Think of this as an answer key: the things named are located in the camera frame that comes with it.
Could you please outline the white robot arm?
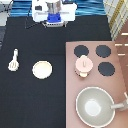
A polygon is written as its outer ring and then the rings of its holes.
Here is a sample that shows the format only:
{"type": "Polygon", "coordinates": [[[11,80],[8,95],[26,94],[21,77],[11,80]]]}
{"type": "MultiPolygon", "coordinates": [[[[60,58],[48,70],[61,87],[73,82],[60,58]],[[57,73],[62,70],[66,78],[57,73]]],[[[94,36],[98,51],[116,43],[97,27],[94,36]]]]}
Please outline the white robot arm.
{"type": "Polygon", "coordinates": [[[32,18],[45,27],[62,27],[75,20],[77,5],[64,0],[32,0],[32,18]]]}

